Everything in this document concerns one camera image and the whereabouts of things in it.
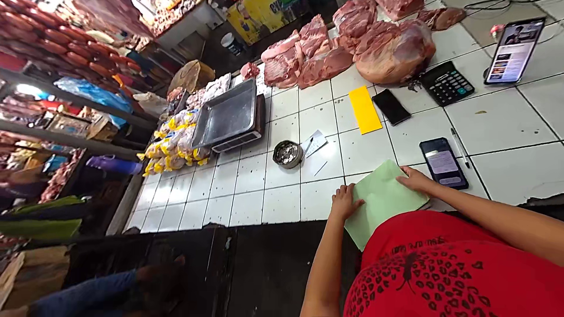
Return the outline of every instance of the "smartphone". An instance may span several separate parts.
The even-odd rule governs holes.
[[[419,143],[433,179],[456,190],[468,189],[468,181],[460,169],[447,139],[438,138]]]
[[[485,85],[516,83],[521,80],[546,17],[507,23],[493,55]]]
[[[382,110],[391,125],[399,124],[409,118],[411,114],[399,103],[399,100],[389,89],[372,97],[372,101]]]

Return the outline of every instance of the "calculator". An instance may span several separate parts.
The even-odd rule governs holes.
[[[452,61],[442,63],[421,75],[419,81],[441,107],[474,93],[474,86],[456,70]]]

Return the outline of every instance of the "blue plastic bag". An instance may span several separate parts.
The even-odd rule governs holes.
[[[108,107],[119,109],[128,113],[133,111],[128,101],[125,101],[123,98],[114,93],[110,93],[107,90],[89,83],[87,80],[63,77],[53,84],[64,91],[90,99],[99,104],[107,105]],[[110,119],[112,120],[114,126],[117,126],[119,129],[121,129],[126,123],[124,119],[116,116],[110,115]]]

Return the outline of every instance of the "yellow poster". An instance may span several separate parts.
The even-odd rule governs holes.
[[[227,21],[251,45],[295,20],[301,9],[301,0],[238,0]]]

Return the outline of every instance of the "green folder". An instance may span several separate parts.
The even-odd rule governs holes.
[[[354,200],[364,199],[365,204],[347,219],[345,229],[361,251],[384,221],[417,210],[429,201],[427,196],[398,183],[395,178],[400,175],[406,176],[395,162],[387,160],[355,185]]]

